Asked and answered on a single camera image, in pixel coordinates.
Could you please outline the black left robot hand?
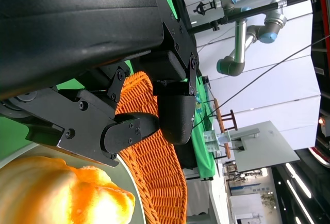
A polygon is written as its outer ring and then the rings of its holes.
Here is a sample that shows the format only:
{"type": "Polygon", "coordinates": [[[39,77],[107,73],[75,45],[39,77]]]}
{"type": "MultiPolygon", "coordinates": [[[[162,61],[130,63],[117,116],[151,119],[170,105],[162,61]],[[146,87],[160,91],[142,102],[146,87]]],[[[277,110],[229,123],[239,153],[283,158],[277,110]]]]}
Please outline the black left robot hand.
{"type": "Polygon", "coordinates": [[[51,149],[116,166],[157,131],[187,143],[197,67],[167,0],[1,0],[1,115],[51,149]],[[131,59],[152,81],[156,115],[116,113],[131,59]]]}

